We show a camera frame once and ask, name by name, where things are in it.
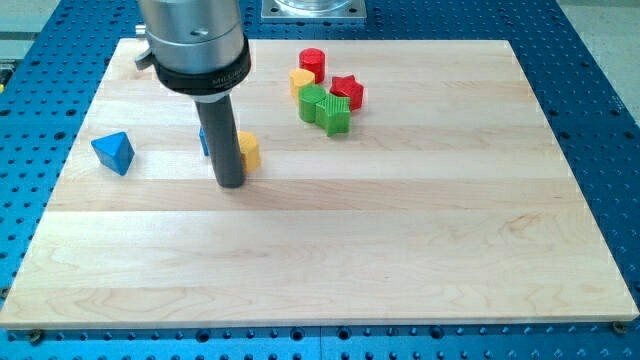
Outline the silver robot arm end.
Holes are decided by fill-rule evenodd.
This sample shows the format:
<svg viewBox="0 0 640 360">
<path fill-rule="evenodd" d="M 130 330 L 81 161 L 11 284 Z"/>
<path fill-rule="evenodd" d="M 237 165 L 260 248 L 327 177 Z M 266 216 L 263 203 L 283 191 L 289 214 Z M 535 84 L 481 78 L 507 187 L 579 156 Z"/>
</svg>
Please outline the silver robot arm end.
<svg viewBox="0 0 640 360">
<path fill-rule="evenodd" d="M 148 49 L 136 68 L 154 67 L 161 83 L 195 101 L 229 95 L 251 68 L 237 0 L 139 0 Z"/>
</svg>

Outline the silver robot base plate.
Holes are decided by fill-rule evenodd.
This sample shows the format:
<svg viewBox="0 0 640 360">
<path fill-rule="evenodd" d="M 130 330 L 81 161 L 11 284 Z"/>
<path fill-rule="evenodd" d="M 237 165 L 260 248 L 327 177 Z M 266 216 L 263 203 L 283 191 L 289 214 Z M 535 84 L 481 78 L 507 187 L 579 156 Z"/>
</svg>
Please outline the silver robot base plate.
<svg viewBox="0 0 640 360">
<path fill-rule="evenodd" d="M 354 20 L 367 18 L 365 0 L 263 0 L 261 20 L 286 21 Z"/>
</svg>

